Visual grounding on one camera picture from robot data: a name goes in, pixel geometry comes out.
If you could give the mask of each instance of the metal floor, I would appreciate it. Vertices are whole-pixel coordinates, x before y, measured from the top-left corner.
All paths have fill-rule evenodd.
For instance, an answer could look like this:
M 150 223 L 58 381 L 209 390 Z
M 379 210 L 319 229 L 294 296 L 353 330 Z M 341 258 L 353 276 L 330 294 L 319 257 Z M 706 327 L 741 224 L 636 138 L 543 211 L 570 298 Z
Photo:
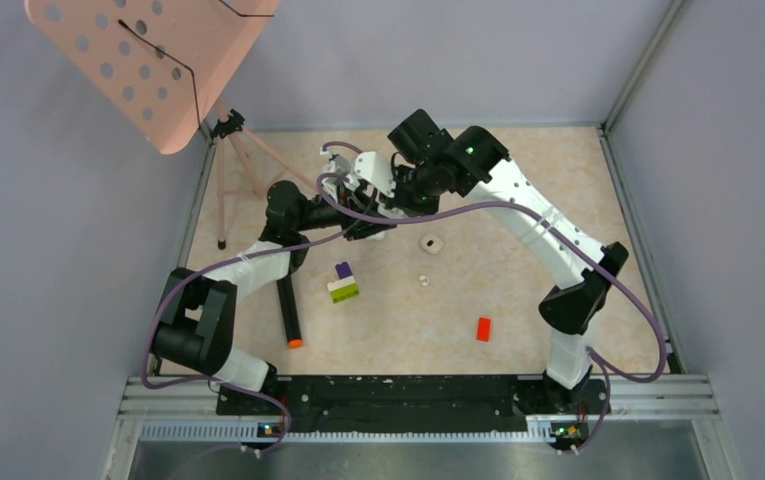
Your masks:
M 141 442 L 130 480 L 164 479 L 212 443 Z M 545 455 L 536 444 L 292 444 L 257 461 L 224 450 L 185 468 L 176 479 L 266 480 L 587 480 L 708 478 L 691 423 L 603 426 L 579 457 Z

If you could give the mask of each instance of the metal frame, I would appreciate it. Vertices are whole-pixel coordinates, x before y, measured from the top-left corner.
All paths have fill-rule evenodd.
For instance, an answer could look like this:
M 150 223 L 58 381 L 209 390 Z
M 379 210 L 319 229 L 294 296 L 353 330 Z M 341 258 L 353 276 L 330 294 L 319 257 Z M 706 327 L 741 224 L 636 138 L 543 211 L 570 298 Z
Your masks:
M 161 377 L 164 381 L 179 377 Z M 538 375 L 520 375 L 522 380 L 540 378 Z M 717 476 L 711 480 L 740 478 L 727 477 L 726 459 L 731 450 L 724 447 L 720 437 L 723 429 L 720 411 L 712 387 L 705 375 L 666 375 L 653 384 L 637 384 L 619 377 L 611 377 L 612 414 L 607 422 L 637 422 L 644 420 L 690 420 L 698 433 L 698 447 L 709 465 L 716 466 Z M 256 439 L 258 422 L 279 422 L 278 416 L 218 416 L 215 412 L 218 394 L 208 382 L 196 380 L 163 390 L 149 390 L 140 384 L 140 378 L 129 378 L 117 415 L 111 447 L 102 478 L 125 480 L 128 478 L 138 442 L 183 441 L 235 443 Z M 568 422 L 573 415 L 528 415 L 528 432 L 481 433 L 454 435 L 396 436 L 357 434 L 355 432 L 327 434 L 288 434 L 286 443 L 379 443 L 379 442 L 431 442 L 431 443 L 528 443 L 551 440 L 550 423 Z
M 664 323 L 668 333 L 669 359 L 672 371 L 681 371 L 677 352 L 680 350 L 677 338 L 670 328 L 671 318 L 666 302 L 662 300 L 659 280 L 653 257 L 646 248 L 647 241 L 635 209 L 632 195 L 624 181 L 623 169 L 611 144 L 611 133 L 620 122 L 626 106 L 634 92 L 643 82 L 646 73 L 663 48 L 665 40 L 676 22 L 684 14 L 690 0 L 673 0 L 653 34 L 650 43 L 622 89 L 606 120 L 599 126 L 598 135 L 609 168 L 620 208 L 627 225 L 630 241 L 641 270 L 648 298 L 657 318 Z M 193 234 L 208 182 L 209 171 L 214 159 L 213 145 L 209 145 L 204 159 L 203 170 L 197 184 L 193 206 L 189 213 L 185 237 L 180 249 L 178 263 L 187 263 Z M 534 376 L 522 375 L 521 378 Z M 173 377 L 162 377 L 171 380 Z M 711 385 L 706 375 L 672 374 L 662 377 L 653 384 L 635 384 L 613 376 L 612 414 L 605 417 L 608 422 L 620 421 L 672 421 L 688 420 L 694 428 L 697 447 L 710 480 L 746 478 L 738 461 L 729 432 L 724 425 Z M 127 479 L 141 435 L 145 439 L 159 441 L 244 441 L 252 432 L 251 426 L 257 421 L 278 421 L 277 417 L 223 417 L 217 416 L 217 393 L 210 390 L 207 382 L 194 381 L 166 390 L 148 390 L 140 385 L 137 377 L 130 378 L 126 385 L 117 416 L 117 424 L 108 451 L 103 479 Z M 518 434 L 455 435 L 433 438 L 371 437 L 363 434 L 289 434 L 285 441 L 291 442 L 360 442 L 368 441 L 445 441 L 445 442 L 521 442 L 545 441 L 545 425 L 549 422 L 573 421 L 574 417 L 564 415 L 527 416 L 533 425 L 530 432 Z

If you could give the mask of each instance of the black clamp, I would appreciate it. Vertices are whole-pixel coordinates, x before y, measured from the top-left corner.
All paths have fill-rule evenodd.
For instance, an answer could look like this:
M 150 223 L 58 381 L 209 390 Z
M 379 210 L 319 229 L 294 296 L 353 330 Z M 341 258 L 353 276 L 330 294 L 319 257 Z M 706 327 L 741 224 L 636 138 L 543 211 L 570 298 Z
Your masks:
M 226 138 L 227 135 L 235 132 L 240 132 L 244 129 L 244 117 L 238 113 L 234 108 L 229 110 L 229 119 L 225 122 L 222 120 L 217 121 L 217 125 L 211 131 L 211 139 L 214 137 Z

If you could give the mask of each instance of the red lego brick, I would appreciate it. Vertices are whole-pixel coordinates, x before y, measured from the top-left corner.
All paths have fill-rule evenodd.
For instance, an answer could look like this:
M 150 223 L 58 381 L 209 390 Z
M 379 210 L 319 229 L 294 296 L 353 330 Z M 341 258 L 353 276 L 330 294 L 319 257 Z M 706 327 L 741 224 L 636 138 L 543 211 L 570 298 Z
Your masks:
M 479 326 L 476 327 L 476 339 L 487 342 L 491 338 L 491 319 L 479 317 Z

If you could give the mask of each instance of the marker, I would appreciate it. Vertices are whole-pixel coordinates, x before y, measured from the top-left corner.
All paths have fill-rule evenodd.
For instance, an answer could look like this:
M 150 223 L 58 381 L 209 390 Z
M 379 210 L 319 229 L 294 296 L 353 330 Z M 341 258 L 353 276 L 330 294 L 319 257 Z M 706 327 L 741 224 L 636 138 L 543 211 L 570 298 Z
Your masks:
M 288 348 L 300 348 L 303 346 L 302 333 L 300 332 L 300 319 L 297 315 L 297 300 L 294 298 L 294 284 L 291 274 L 276 280 L 276 289 L 279 291 L 279 306 L 282 307 L 282 323 L 285 324 L 285 339 Z

